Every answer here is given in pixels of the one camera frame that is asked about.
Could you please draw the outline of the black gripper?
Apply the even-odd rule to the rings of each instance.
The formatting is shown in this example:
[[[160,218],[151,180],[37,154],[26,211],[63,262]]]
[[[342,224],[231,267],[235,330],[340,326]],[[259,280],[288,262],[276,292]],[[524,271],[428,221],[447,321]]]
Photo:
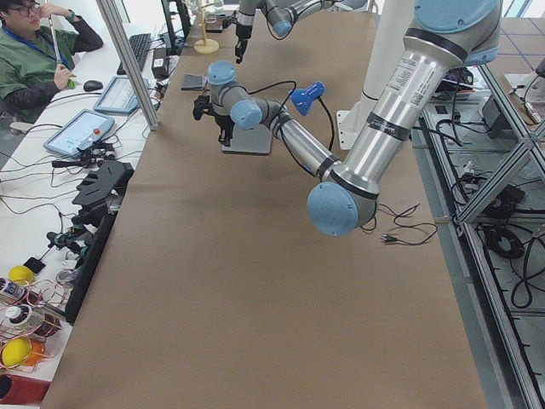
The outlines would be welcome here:
[[[251,38],[251,26],[238,24],[236,28],[236,35],[238,42],[235,46],[235,61],[237,64],[241,64],[244,60],[244,54],[246,52],[249,39]]]
[[[215,123],[220,127],[221,133],[218,137],[218,142],[223,147],[230,147],[232,140],[232,132],[234,127],[234,122],[232,121],[229,114],[220,115],[219,113],[214,114]]]

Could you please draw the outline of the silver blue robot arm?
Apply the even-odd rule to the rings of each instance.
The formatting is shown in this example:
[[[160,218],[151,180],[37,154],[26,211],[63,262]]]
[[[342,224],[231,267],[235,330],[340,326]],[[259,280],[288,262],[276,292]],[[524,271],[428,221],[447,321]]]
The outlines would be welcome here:
[[[499,1],[418,1],[399,35],[404,53],[344,160],[326,149],[277,101],[253,98],[232,63],[208,68],[211,111],[226,132],[264,125],[319,184],[307,212],[322,233],[340,236],[362,227],[379,206],[380,179],[445,74],[494,60],[499,48]]]
[[[311,14],[332,8],[341,11],[373,9],[375,4],[375,1],[240,1],[238,9],[223,26],[227,27],[229,24],[236,26],[235,33],[238,41],[235,46],[235,61],[237,64],[241,64],[252,36],[257,11],[262,12],[272,36],[277,40],[282,40],[290,35],[299,20]]]

